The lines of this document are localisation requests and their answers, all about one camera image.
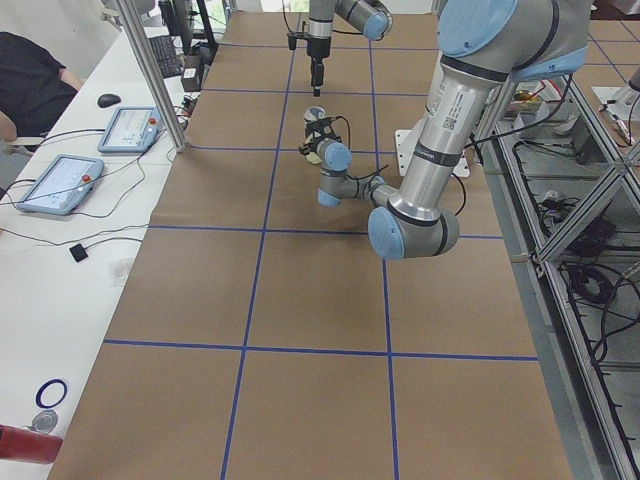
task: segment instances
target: blue joint cap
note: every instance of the blue joint cap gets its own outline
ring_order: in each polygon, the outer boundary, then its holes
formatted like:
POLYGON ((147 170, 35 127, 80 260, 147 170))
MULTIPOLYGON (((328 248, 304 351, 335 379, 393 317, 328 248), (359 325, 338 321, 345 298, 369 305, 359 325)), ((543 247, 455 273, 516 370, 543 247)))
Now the blue joint cap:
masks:
POLYGON ((544 80, 546 78, 567 75, 579 70, 587 59, 587 47, 554 58, 547 62, 531 65, 522 70, 511 72, 511 81, 544 80))
POLYGON ((509 23, 518 0, 449 0, 438 22, 442 53, 459 58, 477 52, 509 23))
POLYGON ((404 258, 402 232, 393 214, 384 207, 376 208, 369 215, 369 241, 385 260, 404 258))
POLYGON ((369 40, 380 40, 384 32, 389 28, 389 18, 382 12, 369 17, 367 23, 364 24, 362 34, 369 40))
POLYGON ((344 143, 334 142, 324 151, 324 163, 329 170, 342 172, 351 165, 351 150, 344 143))
POLYGON ((323 207, 335 208, 340 205, 340 202, 341 200, 338 197, 334 197, 330 193, 318 189, 318 203, 323 207))

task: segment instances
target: black connector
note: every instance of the black connector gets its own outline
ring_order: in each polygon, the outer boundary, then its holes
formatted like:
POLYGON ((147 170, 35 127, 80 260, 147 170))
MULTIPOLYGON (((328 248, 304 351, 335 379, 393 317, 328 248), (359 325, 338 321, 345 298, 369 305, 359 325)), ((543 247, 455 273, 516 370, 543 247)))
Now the black connector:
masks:
POLYGON ((84 248, 80 243, 77 243, 73 247, 69 248, 69 251, 71 252, 71 255, 73 256, 73 259, 76 261, 76 263, 81 262, 85 258, 89 258, 87 249, 84 248))

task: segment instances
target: black box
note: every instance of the black box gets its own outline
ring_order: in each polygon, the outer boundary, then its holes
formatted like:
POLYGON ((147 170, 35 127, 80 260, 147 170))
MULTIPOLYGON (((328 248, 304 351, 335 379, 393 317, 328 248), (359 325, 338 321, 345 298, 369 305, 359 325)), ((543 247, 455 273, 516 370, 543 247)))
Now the black box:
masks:
POLYGON ((200 55, 184 57, 184 71, 182 72, 182 88, 185 92, 199 92, 204 74, 204 63, 200 55))

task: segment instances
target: red cup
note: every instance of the red cup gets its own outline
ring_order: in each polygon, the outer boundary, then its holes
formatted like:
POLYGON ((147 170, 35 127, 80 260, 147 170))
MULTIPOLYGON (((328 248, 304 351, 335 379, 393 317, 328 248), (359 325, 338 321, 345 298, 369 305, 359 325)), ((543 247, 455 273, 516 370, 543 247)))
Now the red cup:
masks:
POLYGON ((29 463, 53 463, 62 438, 0 425, 0 458, 29 463))

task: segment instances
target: end effector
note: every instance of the end effector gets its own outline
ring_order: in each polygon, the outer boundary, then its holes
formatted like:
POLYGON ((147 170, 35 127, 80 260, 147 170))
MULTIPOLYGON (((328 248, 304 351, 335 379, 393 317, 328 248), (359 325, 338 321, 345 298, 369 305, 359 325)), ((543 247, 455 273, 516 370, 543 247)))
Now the end effector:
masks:
POLYGON ((290 32, 289 49, 295 50, 297 41, 307 42, 311 57, 311 87, 320 96, 324 83, 324 63, 331 53, 333 17, 338 14, 369 40, 381 40, 391 30, 391 15, 378 0, 311 0, 309 2, 308 32, 290 32))

